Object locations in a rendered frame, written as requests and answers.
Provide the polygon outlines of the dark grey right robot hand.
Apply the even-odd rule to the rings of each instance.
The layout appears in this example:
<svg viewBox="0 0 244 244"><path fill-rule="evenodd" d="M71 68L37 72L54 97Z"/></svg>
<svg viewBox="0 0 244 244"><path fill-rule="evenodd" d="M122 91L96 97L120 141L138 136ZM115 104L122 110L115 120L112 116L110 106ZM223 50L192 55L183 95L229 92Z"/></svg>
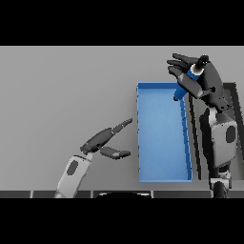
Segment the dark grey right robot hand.
<svg viewBox="0 0 244 244"><path fill-rule="evenodd" d="M223 83L214 64L210 61L206 66L204 73L200 76L197 83L204 89L209 91L200 99L205 102L209 108L215 108L218 112L227 111L231 105L226 101L223 91Z"/></svg>

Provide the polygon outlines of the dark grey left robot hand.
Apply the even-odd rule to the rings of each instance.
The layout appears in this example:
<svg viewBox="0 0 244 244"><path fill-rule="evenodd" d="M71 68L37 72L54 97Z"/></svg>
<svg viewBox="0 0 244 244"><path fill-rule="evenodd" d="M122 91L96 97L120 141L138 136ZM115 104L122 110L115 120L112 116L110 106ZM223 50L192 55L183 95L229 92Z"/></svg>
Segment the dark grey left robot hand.
<svg viewBox="0 0 244 244"><path fill-rule="evenodd" d="M102 155L108 158L117 160L131 155L130 151L120 151L111 147L106 147L106 144L119 132L121 132L126 126L132 123L132 119L128 119L118 124L114 128L107 128L98 132L92 138L90 138L83 146L80 147L80 151L88 155L89 153L100 152Z"/></svg>

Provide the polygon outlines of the blue pipe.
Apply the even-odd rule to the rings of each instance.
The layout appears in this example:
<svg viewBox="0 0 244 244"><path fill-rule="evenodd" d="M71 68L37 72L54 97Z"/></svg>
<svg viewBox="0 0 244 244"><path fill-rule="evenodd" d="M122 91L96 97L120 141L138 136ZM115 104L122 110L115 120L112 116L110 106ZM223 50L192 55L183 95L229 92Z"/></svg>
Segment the blue pipe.
<svg viewBox="0 0 244 244"><path fill-rule="evenodd" d="M181 100L186 93L191 94L194 98L202 98L209 93L197 83L209 64L208 55L189 57L174 53L173 60L168 60L168 64L169 73L176 77L178 84L178 88L173 95L174 101Z"/></svg>

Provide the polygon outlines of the blue bin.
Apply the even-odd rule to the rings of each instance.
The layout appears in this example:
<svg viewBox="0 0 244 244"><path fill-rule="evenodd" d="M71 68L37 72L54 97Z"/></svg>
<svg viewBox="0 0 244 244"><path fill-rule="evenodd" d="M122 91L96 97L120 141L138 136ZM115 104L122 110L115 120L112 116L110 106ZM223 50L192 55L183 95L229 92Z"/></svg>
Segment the blue bin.
<svg viewBox="0 0 244 244"><path fill-rule="evenodd" d="M191 182L193 170L185 100L174 101L174 82L138 82L139 181Z"/></svg>

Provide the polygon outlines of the dark strip with pale lines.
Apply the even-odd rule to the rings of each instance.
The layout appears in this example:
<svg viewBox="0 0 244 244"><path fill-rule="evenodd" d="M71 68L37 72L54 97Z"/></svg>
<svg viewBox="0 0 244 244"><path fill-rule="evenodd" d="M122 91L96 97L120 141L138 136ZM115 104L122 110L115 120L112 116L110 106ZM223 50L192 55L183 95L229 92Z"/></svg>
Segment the dark strip with pale lines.
<svg viewBox="0 0 244 244"><path fill-rule="evenodd" d="M0 191L0 198L54 198L55 191ZM140 191L140 192L101 192L79 191L75 198L97 197L121 198L211 198L209 190L189 191Z"/></svg>

